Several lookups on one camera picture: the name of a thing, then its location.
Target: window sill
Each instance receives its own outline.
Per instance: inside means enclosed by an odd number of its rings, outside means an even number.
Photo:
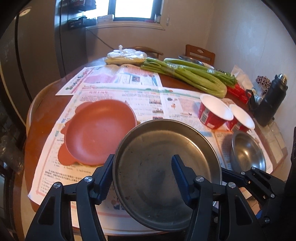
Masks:
[[[135,28],[152,28],[165,30],[160,23],[147,23],[147,22],[137,22],[137,21],[113,21],[97,23],[96,25],[86,27],[87,29],[96,28],[117,28],[117,27],[135,27]]]

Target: wooden table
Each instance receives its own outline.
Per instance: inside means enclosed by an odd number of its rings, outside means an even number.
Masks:
[[[39,157],[41,155],[45,141],[50,134],[54,124],[64,111],[66,105],[69,103],[72,96],[55,96],[55,94],[79,71],[84,67],[98,66],[102,63],[102,59],[88,63],[76,70],[72,71],[70,74],[57,81],[45,95],[41,104],[39,105],[34,117],[32,124],[30,126],[30,131],[26,141],[25,148],[25,180],[27,185],[28,193],[31,190],[32,182],[34,178],[34,173],[37,167]],[[161,83],[164,87],[178,88],[191,91],[198,91],[198,89],[180,81],[175,78],[160,74]],[[247,110],[247,106],[242,104],[239,100],[235,99],[232,95],[227,94],[226,98],[232,99],[238,106]],[[263,145],[269,156],[271,151],[269,145],[265,140],[260,137]],[[31,201],[31,205],[34,211],[37,211],[39,205]]]

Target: wall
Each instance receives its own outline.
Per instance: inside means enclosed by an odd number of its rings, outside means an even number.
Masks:
[[[206,48],[216,54],[216,68],[230,72],[236,64],[251,80],[258,75],[270,80],[281,72],[287,75],[287,96],[275,115],[288,148],[288,157],[279,175],[285,180],[291,165],[296,125],[296,45],[292,38],[278,17],[260,0],[219,0]]]
[[[162,20],[170,18],[165,30],[116,27],[92,29],[111,47],[146,46],[157,49],[166,57],[178,57],[185,53],[185,45],[205,48],[216,0],[164,0]],[[105,57],[112,50],[86,31],[86,47],[89,61]]]

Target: chair backrest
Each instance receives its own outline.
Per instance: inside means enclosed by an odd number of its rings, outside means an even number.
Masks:
[[[152,49],[149,47],[144,47],[144,46],[134,46],[134,47],[125,48],[125,49],[135,49],[138,51],[142,51],[142,52],[146,53],[148,56],[153,57],[153,58],[155,58],[155,57],[158,58],[159,55],[163,55],[163,53],[158,50],[155,50],[155,49]]]
[[[26,120],[26,134],[28,136],[29,133],[29,129],[33,120],[33,116],[36,112],[36,110],[38,109],[39,105],[41,104],[44,96],[46,95],[46,93],[48,92],[48,90],[50,89],[50,87],[56,83],[57,81],[45,86],[33,99],[30,108],[28,110],[28,114],[27,114],[27,120]]]
[[[215,54],[214,53],[207,51],[203,48],[196,47],[196,46],[189,45],[189,44],[186,45],[185,56],[197,59],[199,61],[202,61],[202,62],[212,65],[212,66],[214,65],[214,61],[215,61]]]

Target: metal bowl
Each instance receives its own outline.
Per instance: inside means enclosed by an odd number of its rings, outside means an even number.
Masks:
[[[113,184],[120,203],[136,221],[158,231],[186,229],[192,214],[172,171],[175,154],[197,175],[221,184],[221,166],[211,144],[175,120],[150,120],[136,126],[114,157]]]
[[[190,57],[187,57],[187,56],[184,56],[184,55],[179,55],[179,59],[185,60],[187,62],[192,62],[192,63],[198,64],[198,65],[201,65],[201,66],[205,66],[201,61],[198,61],[197,59],[190,58]]]
[[[266,171],[263,152],[258,143],[247,133],[236,131],[232,136],[230,162],[235,172],[241,173],[256,167]]]

